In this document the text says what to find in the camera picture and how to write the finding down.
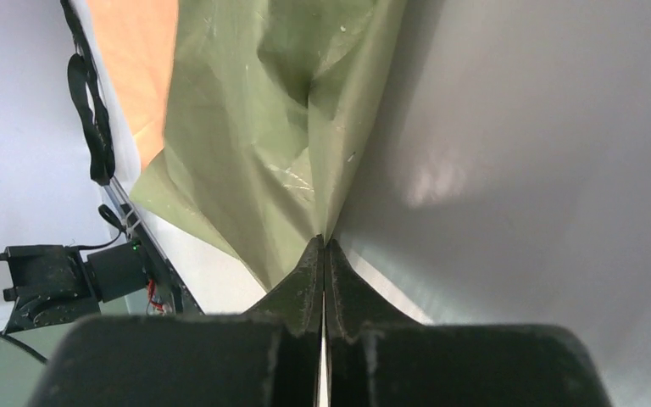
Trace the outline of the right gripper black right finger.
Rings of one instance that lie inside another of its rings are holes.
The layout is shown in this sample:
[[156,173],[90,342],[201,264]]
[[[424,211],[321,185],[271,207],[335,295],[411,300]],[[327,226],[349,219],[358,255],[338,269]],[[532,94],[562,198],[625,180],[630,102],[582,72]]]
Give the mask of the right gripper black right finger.
[[547,324],[426,325],[325,247],[334,406],[608,406],[584,344]]

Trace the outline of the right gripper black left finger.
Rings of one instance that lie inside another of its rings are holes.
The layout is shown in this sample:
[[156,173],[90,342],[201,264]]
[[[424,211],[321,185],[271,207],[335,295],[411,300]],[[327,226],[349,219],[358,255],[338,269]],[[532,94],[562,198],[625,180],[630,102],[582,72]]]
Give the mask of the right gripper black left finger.
[[49,360],[32,406],[316,406],[322,237],[240,314],[99,316]]

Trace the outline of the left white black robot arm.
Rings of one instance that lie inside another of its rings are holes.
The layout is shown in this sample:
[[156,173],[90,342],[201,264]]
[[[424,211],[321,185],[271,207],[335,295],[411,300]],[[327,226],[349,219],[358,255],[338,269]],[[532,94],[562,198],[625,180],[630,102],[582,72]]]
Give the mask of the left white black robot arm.
[[59,245],[12,246],[0,253],[0,333],[68,324],[147,285],[129,244],[86,257]]

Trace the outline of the aluminium frame rail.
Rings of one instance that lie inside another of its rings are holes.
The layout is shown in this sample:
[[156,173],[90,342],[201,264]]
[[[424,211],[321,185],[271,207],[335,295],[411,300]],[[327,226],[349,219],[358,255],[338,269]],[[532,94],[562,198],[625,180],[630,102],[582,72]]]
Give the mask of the aluminium frame rail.
[[149,240],[151,234],[147,229],[143,216],[137,206],[128,198],[119,180],[113,176],[109,180],[109,184],[103,189],[114,205],[115,212],[120,219],[121,228],[126,236],[128,238],[138,238],[142,241]]

